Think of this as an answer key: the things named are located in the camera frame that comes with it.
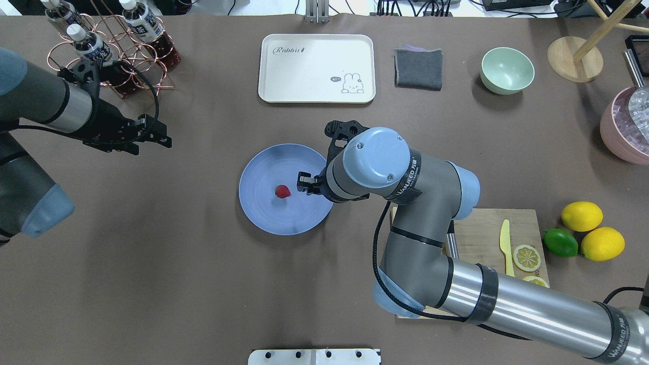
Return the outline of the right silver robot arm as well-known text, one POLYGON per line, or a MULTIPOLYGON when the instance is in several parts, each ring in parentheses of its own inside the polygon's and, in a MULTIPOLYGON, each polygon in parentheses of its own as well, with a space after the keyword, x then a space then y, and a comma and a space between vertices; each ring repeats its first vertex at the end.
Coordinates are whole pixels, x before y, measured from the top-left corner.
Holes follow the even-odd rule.
POLYGON ((448 226, 471 214, 477 176, 448 160, 422 154, 387 127, 329 122, 327 164, 297 188, 334 203, 370 194, 398 205, 381 262, 373 263, 375 300, 399 316, 424 316, 479 326, 520 340, 537 340, 598 363, 647 363, 647 306, 617 309, 470 264, 443 253, 448 226))

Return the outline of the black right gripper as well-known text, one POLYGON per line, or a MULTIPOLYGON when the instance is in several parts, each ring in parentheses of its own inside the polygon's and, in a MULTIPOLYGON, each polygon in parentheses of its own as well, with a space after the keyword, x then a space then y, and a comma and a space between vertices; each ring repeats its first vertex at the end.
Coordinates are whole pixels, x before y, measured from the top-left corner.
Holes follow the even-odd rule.
POLYGON ((315 178, 307 172, 298 173, 298 190, 307 195, 316 194, 334 202, 335 197, 327 182, 327 171, 323 169, 315 178))

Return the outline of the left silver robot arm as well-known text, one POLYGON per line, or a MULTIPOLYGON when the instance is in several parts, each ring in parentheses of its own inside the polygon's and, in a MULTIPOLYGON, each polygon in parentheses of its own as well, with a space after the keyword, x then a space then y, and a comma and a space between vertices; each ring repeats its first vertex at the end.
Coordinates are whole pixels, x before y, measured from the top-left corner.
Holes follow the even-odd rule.
POLYGON ((42 131, 76 139, 102 152, 138 155, 139 144, 172 147, 167 127, 155 114, 136 119, 100 98, 100 83, 111 71, 128 68, 123 61, 83 59, 57 74, 2 48, 1 92, 1 236, 38 237, 69 217, 74 202, 61 185, 12 136, 13 131, 42 131))

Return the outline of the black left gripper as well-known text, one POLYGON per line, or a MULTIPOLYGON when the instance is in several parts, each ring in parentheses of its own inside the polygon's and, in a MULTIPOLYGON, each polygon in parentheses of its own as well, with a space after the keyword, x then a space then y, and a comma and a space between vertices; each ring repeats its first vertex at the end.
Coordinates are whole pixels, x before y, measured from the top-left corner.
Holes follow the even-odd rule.
POLYGON ((97 110, 81 128, 83 144, 102 152, 126 152, 139 155, 137 142, 154 142, 172 148, 172 138, 167 136, 167 125, 145 114, 145 136, 137 120, 126 118, 112 104, 99 99, 97 110))

